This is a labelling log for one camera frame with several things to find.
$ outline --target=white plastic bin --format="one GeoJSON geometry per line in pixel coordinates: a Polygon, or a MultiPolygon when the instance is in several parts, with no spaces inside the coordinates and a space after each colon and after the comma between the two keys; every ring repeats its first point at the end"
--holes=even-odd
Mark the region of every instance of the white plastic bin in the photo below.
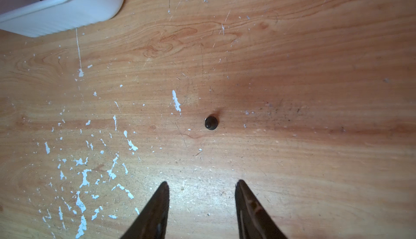
{"type": "Polygon", "coordinates": [[[0,29],[38,37],[112,18],[124,0],[0,0],[0,29]]]}

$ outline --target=wooden surface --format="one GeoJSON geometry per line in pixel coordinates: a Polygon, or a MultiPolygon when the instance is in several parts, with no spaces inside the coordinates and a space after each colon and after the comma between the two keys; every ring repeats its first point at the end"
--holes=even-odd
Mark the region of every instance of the wooden surface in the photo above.
{"type": "Polygon", "coordinates": [[[237,238],[244,179],[289,238],[415,238],[415,3],[125,0],[0,32],[0,236],[118,238],[166,180],[167,238],[237,238]]]}

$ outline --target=paint splatter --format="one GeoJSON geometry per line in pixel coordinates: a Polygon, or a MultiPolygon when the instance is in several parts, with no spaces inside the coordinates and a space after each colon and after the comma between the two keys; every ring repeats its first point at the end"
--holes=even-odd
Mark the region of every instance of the paint splatter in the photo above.
{"type": "Polygon", "coordinates": [[[131,140],[127,140],[128,145],[131,146],[131,148],[129,148],[129,150],[134,150],[136,151],[138,148],[136,146],[134,146],[134,144],[132,143],[131,140]]]}
{"type": "Polygon", "coordinates": [[[126,171],[126,175],[127,175],[128,174],[128,170],[126,168],[126,165],[124,163],[122,165],[124,166],[124,170],[126,171]]]}
{"type": "Polygon", "coordinates": [[[84,163],[82,162],[82,158],[80,158],[79,160],[73,160],[73,161],[76,162],[76,165],[75,166],[78,166],[78,165],[86,165],[86,163],[88,162],[88,157],[85,159],[85,162],[84,163]]]}
{"type": "Polygon", "coordinates": [[[64,173],[63,173],[63,172],[62,172],[62,170],[61,170],[61,180],[62,180],[63,178],[67,179],[67,178],[64,176],[64,173]]]}
{"type": "Polygon", "coordinates": [[[61,207],[59,206],[59,212],[58,212],[58,214],[59,214],[59,218],[60,218],[60,220],[62,220],[63,218],[62,218],[62,216],[63,216],[63,213],[62,213],[62,210],[61,210],[61,207]]]}
{"type": "Polygon", "coordinates": [[[80,74],[78,75],[79,77],[83,77],[84,76],[84,72],[82,72],[82,64],[81,64],[81,52],[80,52],[80,44],[78,42],[78,29],[75,28],[75,32],[76,32],[76,45],[78,47],[78,57],[80,58],[80,74]]]}
{"type": "Polygon", "coordinates": [[[82,203],[82,201],[80,200],[80,192],[77,191],[76,194],[78,195],[78,198],[76,199],[75,204],[81,209],[81,213],[84,213],[84,211],[86,210],[86,207],[85,207],[84,203],[82,203]]]}
{"type": "Polygon", "coordinates": [[[116,115],[113,116],[114,119],[114,126],[116,127],[116,131],[117,131],[117,118],[116,115]]]}
{"type": "Polygon", "coordinates": [[[107,170],[108,176],[111,179],[115,179],[117,177],[117,175],[113,173],[113,168],[114,168],[115,164],[117,163],[117,159],[118,159],[118,157],[116,156],[116,158],[113,159],[113,166],[111,167],[110,170],[107,170]]]}
{"type": "Polygon", "coordinates": [[[128,196],[130,199],[134,199],[134,196],[130,193],[130,190],[128,190],[128,189],[126,189],[125,187],[123,187],[122,185],[120,185],[120,183],[119,183],[119,184],[117,184],[117,186],[115,186],[114,188],[112,188],[112,190],[114,190],[116,187],[119,187],[121,190],[126,191],[127,196],[128,196]]]}
{"type": "Polygon", "coordinates": [[[46,154],[49,154],[51,152],[51,149],[48,146],[48,142],[45,142],[45,148],[46,148],[46,154]]]}
{"type": "Polygon", "coordinates": [[[78,233],[75,236],[75,239],[78,239],[80,236],[84,235],[84,231],[86,231],[86,220],[84,215],[81,216],[81,224],[78,227],[78,233]]]}
{"type": "Polygon", "coordinates": [[[175,109],[179,111],[179,114],[180,114],[180,107],[179,107],[180,103],[178,102],[178,98],[176,97],[176,92],[174,90],[172,90],[172,96],[175,102],[175,109]]]}
{"type": "Polygon", "coordinates": [[[99,209],[96,209],[96,210],[94,210],[94,212],[95,212],[95,215],[91,216],[91,221],[93,221],[94,219],[97,218],[97,214],[100,213],[100,210],[99,209]]]}
{"type": "Polygon", "coordinates": [[[89,182],[86,180],[87,172],[90,172],[91,170],[85,169],[82,171],[82,184],[80,185],[80,188],[82,186],[89,186],[89,182]]]}

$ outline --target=small black knob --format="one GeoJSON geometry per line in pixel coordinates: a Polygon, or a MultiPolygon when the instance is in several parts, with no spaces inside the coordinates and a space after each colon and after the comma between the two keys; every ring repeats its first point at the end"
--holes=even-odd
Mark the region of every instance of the small black knob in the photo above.
{"type": "Polygon", "coordinates": [[[206,118],[205,120],[205,127],[209,130],[215,130],[215,128],[218,126],[218,120],[213,117],[213,116],[209,116],[208,118],[206,118]]]}

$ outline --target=wood grain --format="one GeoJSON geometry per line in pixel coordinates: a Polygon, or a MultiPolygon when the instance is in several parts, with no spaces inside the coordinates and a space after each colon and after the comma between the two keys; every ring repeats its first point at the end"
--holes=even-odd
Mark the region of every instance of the wood grain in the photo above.
{"type": "Polygon", "coordinates": [[[414,238],[415,3],[125,0],[78,36],[0,32],[1,237],[118,238],[166,180],[167,238],[237,238],[244,179],[289,238],[414,238]]]}

